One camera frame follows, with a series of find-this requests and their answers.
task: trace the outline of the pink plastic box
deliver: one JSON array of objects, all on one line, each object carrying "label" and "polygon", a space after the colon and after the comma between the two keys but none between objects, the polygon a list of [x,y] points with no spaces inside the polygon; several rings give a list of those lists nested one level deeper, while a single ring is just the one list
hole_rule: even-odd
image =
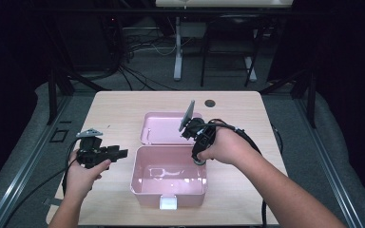
[{"label": "pink plastic box", "polygon": [[131,191],[142,206],[177,209],[203,203],[206,164],[193,162],[194,142],[178,131],[183,114],[150,112],[144,116],[141,141],[145,145],[136,153],[131,182]]}]

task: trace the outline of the desk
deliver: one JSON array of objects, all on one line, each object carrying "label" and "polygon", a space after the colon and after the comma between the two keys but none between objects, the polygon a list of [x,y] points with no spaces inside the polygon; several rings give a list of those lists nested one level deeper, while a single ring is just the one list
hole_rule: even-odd
[{"label": "desk", "polygon": [[[263,156],[286,174],[274,133],[258,92],[254,91],[106,91],[97,93],[82,130],[102,131],[102,146],[118,144],[129,149],[128,157],[110,165],[95,181],[81,211],[82,225],[244,225],[261,224],[261,197],[251,182],[232,165],[208,161],[206,192],[201,207],[164,211],[142,207],[130,190],[136,150],[140,142],[144,115],[151,111],[184,112],[195,100],[195,112],[205,121],[222,118],[246,130]],[[214,107],[205,106],[215,101]],[[55,198],[62,199],[59,185]],[[47,215],[50,222],[57,206]],[[277,224],[267,210],[268,224]]]},{"label": "desk", "polygon": [[293,0],[156,0],[157,7],[290,8]]},{"label": "desk", "polygon": [[[278,8],[289,9],[293,0],[156,0],[157,7],[163,8]],[[174,80],[179,81],[182,77],[183,51],[181,48],[181,23],[176,20],[176,63],[174,65]],[[251,66],[251,59],[245,58],[245,64]],[[255,71],[251,72],[250,81],[257,80]]]}]

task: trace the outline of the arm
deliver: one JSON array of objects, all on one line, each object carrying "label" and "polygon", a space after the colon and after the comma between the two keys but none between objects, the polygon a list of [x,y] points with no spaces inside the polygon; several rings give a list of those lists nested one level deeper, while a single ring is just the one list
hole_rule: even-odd
[{"label": "arm", "polygon": [[318,200],[230,129],[218,128],[214,144],[198,158],[236,166],[254,184],[282,227],[345,227]]},{"label": "arm", "polygon": [[[70,161],[76,159],[75,151]],[[93,182],[101,177],[111,164],[110,160],[101,162],[91,169],[85,169],[74,161],[67,172],[67,193],[52,218],[49,227],[77,227],[82,202],[93,186]]]}]

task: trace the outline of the box latch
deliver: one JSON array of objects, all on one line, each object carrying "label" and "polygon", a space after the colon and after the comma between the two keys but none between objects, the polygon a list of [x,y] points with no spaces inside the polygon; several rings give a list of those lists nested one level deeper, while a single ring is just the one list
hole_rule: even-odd
[{"label": "box latch", "polygon": [[161,210],[177,210],[177,197],[174,195],[161,195],[160,196],[160,209]]}]

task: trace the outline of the gray carpet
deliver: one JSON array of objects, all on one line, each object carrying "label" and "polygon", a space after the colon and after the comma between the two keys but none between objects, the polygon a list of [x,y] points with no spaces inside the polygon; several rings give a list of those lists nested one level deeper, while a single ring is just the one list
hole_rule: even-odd
[{"label": "gray carpet", "polygon": [[[173,80],[175,52],[165,56],[153,49],[135,52],[134,58],[130,60],[129,64],[125,63],[125,65],[142,72],[150,80],[168,86],[164,87],[146,80],[149,86],[157,90],[170,90],[170,87],[178,90],[261,90],[268,86],[266,77],[275,45],[274,41],[266,41],[262,46],[255,66],[259,80],[256,83],[250,84],[248,88],[243,86],[245,77],[240,75],[237,77],[206,77],[205,86],[200,87],[200,42],[194,40],[189,41],[184,46],[182,79],[179,82]],[[159,50],[167,53],[170,49]],[[92,75],[94,73],[85,74],[87,77]],[[148,86],[144,86],[140,81],[136,80],[135,76],[126,74],[126,78],[134,90],[148,90]],[[129,85],[120,72],[94,82],[113,90],[129,90]],[[80,131],[94,95],[93,91],[86,86],[78,82],[73,82],[73,84],[77,92],[70,99],[67,108],[54,126],[54,128],[57,127],[59,130],[68,130],[67,136],[63,142],[49,142],[43,147],[42,156],[36,163],[18,201],[42,181],[64,167],[67,148],[74,139],[75,134]],[[278,129],[282,137],[282,157],[288,175],[346,223],[336,196],[321,168],[316,145],[307,131],[306,123],[301,119],[302,113],[288,96],[287,91],[290,87],[290,85],[287,85],[274,95],[262,97],[271,123]],[[46,129],[46,122],[48,120],[47,85],[42,85],[36,92],[39,96],[38,106],[22,138],[13,149],[10,158],[0,173],[0,201],[5,196],[5,192],[10,187],[17,171],[22,167],[30,153],[33,153],[35,145]],[[348,163],[346,144],[343,141],[336,120],[332,116],[327,104],[319,96],[317,96],[316,124],[318,134],[324,142],[337,173],[340,175],[350,195],[355,210],[365,226],[365,189]],[[47,226],[46,214],[48,207],[42,202],[44,199],[54,196],[60,179],[61,175],[49,181],[31,195],[11,218],[8,227]]]}]

